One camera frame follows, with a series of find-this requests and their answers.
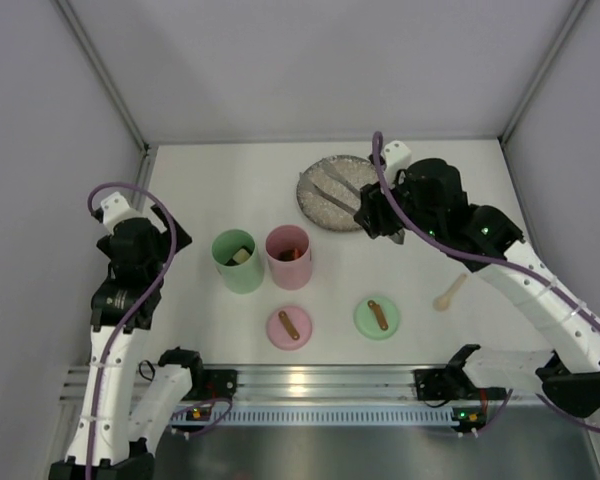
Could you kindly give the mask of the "cucumber sushi roll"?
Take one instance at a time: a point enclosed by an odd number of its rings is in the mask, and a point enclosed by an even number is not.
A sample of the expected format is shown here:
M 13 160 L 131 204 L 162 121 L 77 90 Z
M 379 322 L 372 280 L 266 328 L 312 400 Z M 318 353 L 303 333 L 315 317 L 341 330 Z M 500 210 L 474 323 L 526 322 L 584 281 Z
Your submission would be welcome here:
M 251 255 L 252 255 L 251 251 L 248 250 L 247 248 L 240 248 L 232 256 L 232 261 L 237 265 L 241 265 L 241 264 L 244 264 L 245 262 L 247 262 L 249 260 L 249 258 L 251 257 Z

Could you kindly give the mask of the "brown seaweed piece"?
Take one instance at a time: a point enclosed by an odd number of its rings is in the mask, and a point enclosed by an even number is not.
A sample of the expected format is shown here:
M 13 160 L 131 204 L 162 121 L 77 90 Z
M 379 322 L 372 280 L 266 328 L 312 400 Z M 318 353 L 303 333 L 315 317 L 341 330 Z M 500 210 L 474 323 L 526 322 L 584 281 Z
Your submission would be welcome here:
M 292 249 L 282 251 L 278 256 L 279 261 L 289 262 L 294 260 L 294 251 Z

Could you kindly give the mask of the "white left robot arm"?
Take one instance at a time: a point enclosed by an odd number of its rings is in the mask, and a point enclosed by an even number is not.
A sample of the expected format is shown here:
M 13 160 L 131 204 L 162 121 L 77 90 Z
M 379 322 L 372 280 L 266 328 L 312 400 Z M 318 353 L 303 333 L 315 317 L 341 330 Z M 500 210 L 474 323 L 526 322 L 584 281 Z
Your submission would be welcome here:
M 76 432 L 49 476 L 150 479 L 177 405 L 206 386 L 199 353 L 176 347 L 161 355 L 148 389 L 132 401 L 166 270 L 192 239 L 164 213 L 160 231 L 118 193 L 102 201 L 95 217 L 108 231 L 97 243 L 109 260 L 107 277 L 91 299 L 91 360 Z

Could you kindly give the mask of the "green round lid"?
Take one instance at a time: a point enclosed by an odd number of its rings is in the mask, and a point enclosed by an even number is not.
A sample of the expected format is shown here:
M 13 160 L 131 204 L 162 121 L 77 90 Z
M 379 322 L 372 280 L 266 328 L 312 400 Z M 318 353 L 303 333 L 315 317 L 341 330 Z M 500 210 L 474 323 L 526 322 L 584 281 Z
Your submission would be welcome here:
M 386 340 L 397 332 L 401 323 L 401 313 L 390 298 L 372 295 L 356 305 L 353 323 L 365 338 L 374 341 Z

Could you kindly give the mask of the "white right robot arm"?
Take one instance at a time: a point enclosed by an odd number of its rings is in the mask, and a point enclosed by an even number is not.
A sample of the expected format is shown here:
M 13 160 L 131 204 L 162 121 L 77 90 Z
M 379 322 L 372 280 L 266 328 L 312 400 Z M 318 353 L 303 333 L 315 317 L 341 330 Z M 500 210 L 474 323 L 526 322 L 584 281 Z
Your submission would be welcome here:
M 443 393 L 519 389 L 578 419 L 600 408 L 600 320 L 551 274 L 502 211 L 469 202 L 459 171 L 439 158 L 397 172 L 394 185 L 360 190 L 355 222 L 372 238 L 410 230 L 499 291 L 549 349 L 497 351 L 463 346 L 441 370 Z

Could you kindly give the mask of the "pink round lid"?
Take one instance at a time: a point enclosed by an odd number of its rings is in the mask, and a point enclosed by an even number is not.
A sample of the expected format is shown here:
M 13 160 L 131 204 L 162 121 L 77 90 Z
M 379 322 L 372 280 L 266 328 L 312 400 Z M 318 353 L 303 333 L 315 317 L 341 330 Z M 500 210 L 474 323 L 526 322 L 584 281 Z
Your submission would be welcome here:
M 301 307 L 287 305 L 276 309 L 267 319 L 266 335 L 271 344 L 282 351 L 295 351 L 311 339 L 313 323 Z

